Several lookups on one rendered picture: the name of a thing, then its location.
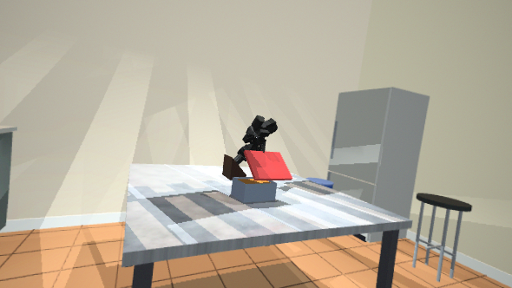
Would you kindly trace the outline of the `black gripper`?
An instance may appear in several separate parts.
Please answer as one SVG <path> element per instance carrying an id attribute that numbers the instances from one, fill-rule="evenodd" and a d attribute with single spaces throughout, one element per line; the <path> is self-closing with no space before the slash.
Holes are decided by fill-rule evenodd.
<path id="1" fill-rule="evenodd" d="M 253 131 L 253 133 L 256 135 L 256 138 L 253 138 L 252 139 L 252 146 L 249 147 L 248 150 L 251 150 L 251 151 L 262 151 L 263 153 L 265 152 L 265 149 L 266 149 L 266 140 L 265 140 L 265 137 L 268 137 L 269 136 L 269 131 L 268 130 L 260 130 L 259 132 L 258 131 Z"/>

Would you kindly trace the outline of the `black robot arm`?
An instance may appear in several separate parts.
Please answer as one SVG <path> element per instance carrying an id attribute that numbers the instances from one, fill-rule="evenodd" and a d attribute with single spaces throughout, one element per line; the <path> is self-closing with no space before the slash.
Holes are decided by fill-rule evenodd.
<path id="1" fill-rule="evenodd" d="M 262 130 L 268 130 L 270 134 L 275 132 L 278 129 L 278 126 L 276 124 L 276 121 L 273 118 L 270 118 L 269 120 L 265 121 L 265 118 L 260 115 L 256 115 L 255 119 L 252 122 L 252 125 L 248 127 L 246 131 L 246 135 L 243 137 L 243 141 L 246 143 L 244 147 L 242 147 L 237 153 L 238 155 L 234 158 L 234 160 L 239 165 L 243 160 L 246 161 L 246 157 L 244 155 L 244 151 L 248 150 L 249 147 L 251 147 L 252 139 L 256 138 L 256 135 L 253 133 L 253 131 L 260 131 Z M 249 143 L 250 144 L 247 144 Z"/>

